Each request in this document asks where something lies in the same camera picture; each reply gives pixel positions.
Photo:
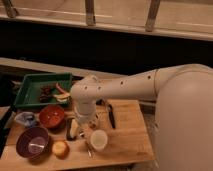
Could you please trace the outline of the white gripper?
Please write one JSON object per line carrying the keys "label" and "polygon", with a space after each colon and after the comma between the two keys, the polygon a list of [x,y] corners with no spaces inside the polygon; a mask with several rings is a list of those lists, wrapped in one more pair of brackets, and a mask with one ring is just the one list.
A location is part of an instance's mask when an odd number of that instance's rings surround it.
{"label": "white gripper", "polygon": [[[96,115],[96,104],[94,102],[86,102],[86,103],[79,103],[77,102],[74,107],[74,113],[77,121],[72,119],[71,122],[71,129],[70,129],[70,136],[76,137],[79,129],[79,124],[86,124],[92,121]],[[86,124],[83,127],[85,137],[89,138],[92,134],[93,130]]]}

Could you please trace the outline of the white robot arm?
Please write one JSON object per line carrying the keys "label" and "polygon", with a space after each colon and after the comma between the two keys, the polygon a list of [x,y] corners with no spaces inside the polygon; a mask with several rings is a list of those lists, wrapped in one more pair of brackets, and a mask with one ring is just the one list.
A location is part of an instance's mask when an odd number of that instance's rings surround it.
{"label": "white robot arm", "polygon": [[108,82],[91,75],[70,94],[82,122],[99,99],[154,101],[156,171],[213,171],[213,68],[185,64]]}

